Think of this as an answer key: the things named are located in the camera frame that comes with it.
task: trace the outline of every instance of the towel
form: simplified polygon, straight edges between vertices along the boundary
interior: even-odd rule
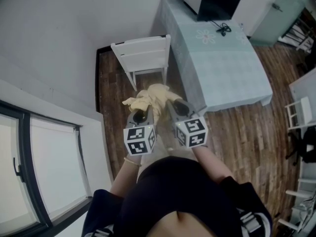
[[[148,106],[151,105],[153,107],[154,124],[156,125],[167,100],[173,102],[179,98],[182,99],[182,97],[169,91],[168,86],[157,83],[150,85],[147,90],[140,91],[136,98],[130,97],[122,103],[124,105],[129,105],[129,110],[131,112],[135,109],[146,111]]]

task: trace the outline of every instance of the black power cord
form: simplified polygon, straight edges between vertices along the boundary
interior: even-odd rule
[[[219,29],[216,32],[221,33],[223,37],[225,37],[226,33],[230,33],[232,31],[232,29],[226,23],[223,23],[222,26],[220,26],[213,20],[211,20],[211,22],[213,22],[215,25],[219,27]]]

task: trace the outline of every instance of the table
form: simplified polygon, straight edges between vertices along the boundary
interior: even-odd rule
[[[234,20],[225,37],[211,22],[197,22],[182,0],[162,0],[160,20],[171,35],[187,99],[204,114],[261,101],[269,104],[272,89],[247,36]]]

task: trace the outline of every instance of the green door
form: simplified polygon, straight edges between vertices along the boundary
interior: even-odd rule
[[[294,23],[308,0],[276,0],[266,17],[252,35],[254,45],[272,46]]]

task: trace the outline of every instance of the window frame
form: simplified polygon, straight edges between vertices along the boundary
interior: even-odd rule
[[[9,234],[7,236],[11,237],[30,237],[30,236],[43,236],[52,237],[66,229],[79,217],[81,217],[85,212],[88,211],[92,197],[86,196],[86,199],[81,203],[76,205],[71,210],[62,214],[57,219],[51,221],[48,212],[46,211],[43,199],[40,194],[40,189],[36,180],[35,169],[33,165],[32,149],[31,149],[31,118],[37,118],[44,121],[52,122],[55,124],[66,125],[72,127],[74,131],[78,132],[78,147],[80,158],[82,160],[83,170],[85,171],[83,154],[81,148],[80,140],[80,125],[76,125],[70,122],[58,120],[55,118],[49,118],[43,115],[39,115],[25,109],[16,107],[9,103],[0,100],[0,114],[15,118],[18,120],[18,154],[20,156],[20,172],[23,180],[21,182],[25,183],[26,191],[30,198],[30,202],[34,208],[34,213],[36,214],[39,222],[35,222],[30,226],[27,226],[21,230]]]

